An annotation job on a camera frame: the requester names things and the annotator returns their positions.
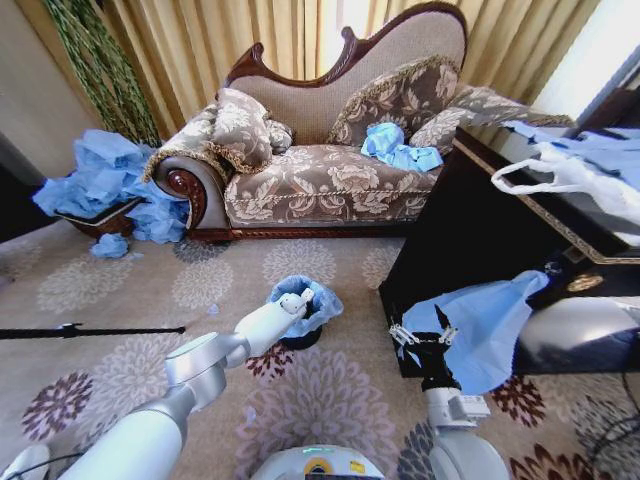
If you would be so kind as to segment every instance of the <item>white plastic bag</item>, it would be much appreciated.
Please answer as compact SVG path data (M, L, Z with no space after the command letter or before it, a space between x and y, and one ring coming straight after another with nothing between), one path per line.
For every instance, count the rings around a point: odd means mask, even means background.
M540 160L529 158L501 168L491 176L491 182L499 190L511 195L584 192L591 195L602 211L640 225L640 192L636 189L616 178L594 172L580 157L559 152L549 143L540 143L535 147L540 151ZM507 173L525 167L553 173L553 182L508 185L502 178Z

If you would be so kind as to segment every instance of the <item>curtain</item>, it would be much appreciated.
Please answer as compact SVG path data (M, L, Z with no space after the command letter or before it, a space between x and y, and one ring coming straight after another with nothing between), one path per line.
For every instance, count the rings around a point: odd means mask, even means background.
M530 104L599 0L454 0L469 47L463 81ZM104 0L105 21L136 70L163 138L213 99L255 42L283 76L311 79L414 0Z

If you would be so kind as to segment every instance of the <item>pile of blue plastic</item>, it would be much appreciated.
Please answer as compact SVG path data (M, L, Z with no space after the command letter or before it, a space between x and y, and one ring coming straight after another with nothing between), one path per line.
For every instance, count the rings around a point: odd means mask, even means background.
M442 165L438 150L433 147L410 147L404 145L404 132L395 123L387 122L367 128L360 153L376 157L401 170L428 172Z
M87 130L73 147L76 170L64 178L48 179L33 196L47 215L66 213L90 219L114 205L142 197L145 202L127 214L133 219L137 240L165 243L183 237L188 202L165 194L153 182L140 180L153 153L151 147L102 130Z

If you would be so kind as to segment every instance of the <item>floral upholstery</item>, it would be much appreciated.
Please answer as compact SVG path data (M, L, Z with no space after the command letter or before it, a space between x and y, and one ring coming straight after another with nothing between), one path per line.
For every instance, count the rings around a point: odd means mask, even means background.
M267 120L271 151L276 155L282 155L293 144L293 128L282 122Z
M393 122L409 138L442 111L458 82L458 68L446 57L434 55L380 75L356 93L342 109L327 143L359 146L367 127Z
M225 192L232 225L397 223L414 220L440 168L426 174L390 167L341 145L293 146Z
M448 107L426 122L409 140L414 147L435 147L441 155L453 148L457 126L491 125L506 120L522 120L530 125L571 127L566 115L547 115L498 95L487 87L463 85Z
M218 103L212 102L200 113L162 145L154 153L145 166L143 180L148 182L158 164L168 157L187 157L205 162L212 166L220 175L223 182L228 183L234 174L233 165L219 157L208 148L213 129L218 116Z
M246 93L232 88L218 91L218 116L209 149L229 161L238 172L255 173L271 160L265 120L267 109Z

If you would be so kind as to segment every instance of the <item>floral carpet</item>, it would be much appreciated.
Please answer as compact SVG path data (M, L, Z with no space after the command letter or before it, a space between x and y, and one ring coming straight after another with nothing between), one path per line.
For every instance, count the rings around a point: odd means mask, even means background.
M88 448L163 394L166 353L231 331L274 283L302 273L335 290L344 313L312 348L278 344L227 371L225 393L190 418L172 478L246 479L272 453L309 443L355 448L387 478L433 478L420 380L400 377L376 290L401 239L133 242L118 260L89 256L91 243L58 222L0 245L0 274L15 279L0 291L1 327L187 331L0 342L0 467L30 443L47 443L55 456ZM638 375L629 380L638 390ZM620 375L512 377L486 399L492 415L477 433L514 479L640 478L639 433L590 456L610 425L636 413ZM57 473L68 467L60 463Z

